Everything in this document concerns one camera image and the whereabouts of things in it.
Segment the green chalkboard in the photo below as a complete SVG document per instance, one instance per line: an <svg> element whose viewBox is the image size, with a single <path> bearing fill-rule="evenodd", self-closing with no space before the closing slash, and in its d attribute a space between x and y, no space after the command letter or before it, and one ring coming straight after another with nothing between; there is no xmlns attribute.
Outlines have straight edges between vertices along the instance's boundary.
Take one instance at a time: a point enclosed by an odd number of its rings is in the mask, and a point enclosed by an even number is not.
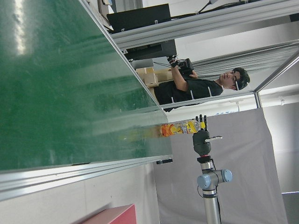
<svg viewBox="0 0 299 224"><path fill-rule="evenodd" d="M0 7L0 170L171 154L167 119L77 0Z"/></svg>

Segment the metal pole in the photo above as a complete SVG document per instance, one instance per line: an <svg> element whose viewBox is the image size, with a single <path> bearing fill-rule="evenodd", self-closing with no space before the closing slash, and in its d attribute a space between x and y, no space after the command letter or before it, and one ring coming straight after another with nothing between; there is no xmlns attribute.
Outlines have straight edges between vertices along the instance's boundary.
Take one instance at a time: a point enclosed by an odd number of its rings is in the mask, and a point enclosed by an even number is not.
<svg viewBox="0 0 299 224"><path fill-rule="evenodd" d="M263 0L112 34L121 49L295 14L298 0Z"/></svg>
<svg viewBox="0 0 299 224"><path fill-rule="evenodd" d="M278 69L276 69L268 78L265 79L256 89L254 93L258 93L268 84L270 84L274 79L278 78L280 75L285 73L289 68L299 61L299 50L293 54L285 63L283 63Z"/></svg>
<svg viewBox="0 0 299 224"><path fill-rule="evenodd" d="M256 92L254 94L254 97L256 99L256 107L261 108L262 107L262 102L261 102L260 94L258 92Z"/></svg>

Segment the plastic bottle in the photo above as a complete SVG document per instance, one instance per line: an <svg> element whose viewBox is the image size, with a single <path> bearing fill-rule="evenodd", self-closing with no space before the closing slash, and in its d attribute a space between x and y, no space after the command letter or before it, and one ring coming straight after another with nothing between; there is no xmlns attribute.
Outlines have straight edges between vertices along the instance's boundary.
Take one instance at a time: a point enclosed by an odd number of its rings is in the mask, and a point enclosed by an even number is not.
<svg viewBox="0 0 299 224"><path fill-rule="evenodd" d="M174 134L190 134L197 133L200 130L200 123L197 120L188 120L175 124L161 125L161 133L163 137Z"/></svg>

